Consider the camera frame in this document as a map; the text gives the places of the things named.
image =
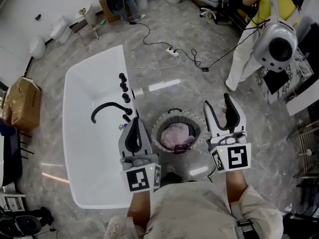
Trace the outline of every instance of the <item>cardboard box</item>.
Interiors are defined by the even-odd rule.
[[[103,9],[104,17],[108,23],[112,23],[114,21],[120,20],[121,17],[119,15],[115,15],[115,14],[110,12],[110,10],[106,4],[106,0],[99,0],[99,2],[100,2],[100,5]],[[128,6],[125,6],[125,9],[126,9],[128,16],[132,16],[131,10],[128,8]]]
[[[21,77],[9,89],[2,118],[18,130],[30,131],[40,123],[42,92],[33,80]]]

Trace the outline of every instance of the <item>extension cord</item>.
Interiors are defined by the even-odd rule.
[[[176,51],[174,51],[174,50],[172,49],[172,47],[167,48],[165,51],[168,52],[168,53],[169,53],[170,55],[172,55],[173,57],[178,57],[178,56],[179,56],[179,53],[176,52]]]

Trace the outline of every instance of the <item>pink cloth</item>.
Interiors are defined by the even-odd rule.
[[[170,150],[187,149],[195,140],[189,135],[188,125],[184,123],[174,123],[168,126],[160,135],[160,142]]]

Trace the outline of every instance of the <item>marble floor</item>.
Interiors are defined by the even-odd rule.
[[[146,14],[142,22],[152,30],[148,42],[166,41],[189,54],[190,49],[195,48],[197,59],[202,61],[203,66],[221,57],[239,39],[240,33],[235,27],[216,25],[212,20],[200,18],[198,8],[189,0],[182,0],[179,4],[150,0]],[[46,206],[52,211],[55,217],[53,226],[59,229],[59,239],[102,239],[110,217],[126,213],[123,209],[80,209],[72,199],[69,184],[65,181],[68,178],[62,142],[65,74],[72,65],[119,44],[128,48],[133,67],[158,68],[178,62],[177,58],[164,51],[167,45],[144,45],[142,39],[147,32],[142,25],[106,24],[99,27],[100,39],[96,39],[84,28],[81,30],[83,40],[72,34],[64,45],[50,42],[44,57],[32,62],[27,76],[43,89],[41,120],[29,143],[29,149],[35,154],[29,155],[29,160],[23,160],[19,189],[26,194],[30,209]],[[222,117],[223,94],[229,92],[224,81],[230,70],[232,55],[220,60],[207,73],[196,68],[185,54],[181,57],[181,63],[171,69],[131,69],[133,88],[142,93],[137,96],[140,116],[149,130],[170,108],[180,108],[203,118],[205,100],[218,109],[218,116]],[[162,82],[175,84],[150,91],[150,85]],[[298,171],[296,146],[286,141],[295,120],[289,117],[282,100],[271,106],[266,104],[253,77],[240,83],[231,95],[246,113],[248,139],[252,143],[251,169],[244,171],[247,182],[283,210],[298,199],[293,179]],[[173,163],[178,174],[196,180],[208,180],[207,174],[213,166],[204,141],[183,155],[162,153],[160,161],[162,164]],[[203,166],[209,166],[209,170],[191,177],[191,170]],[[64,180],[49,178],[47,174]],[[212,180],[224,187],[224,175],[214,173]],[[55,233],[38,237],[54,239]]]

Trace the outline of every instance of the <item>strap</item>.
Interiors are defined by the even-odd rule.
[[[269,0],[271,16],[279,17],[278,0]]]
[[[294,12],[291,13],[290,16],[286,19],[286,22],[287,22],[289,25],[293,26],[293,25],[295,25],[295,23],[296,23],[298,17],[299,17],[299,9],[298,9],[298,7],[296,7],[296,9],[294,10]]]
[[[230,203],[232,214],[237,220],[236,232],[239,239],[259,239],[261,230],[242,215],[239,202]]]

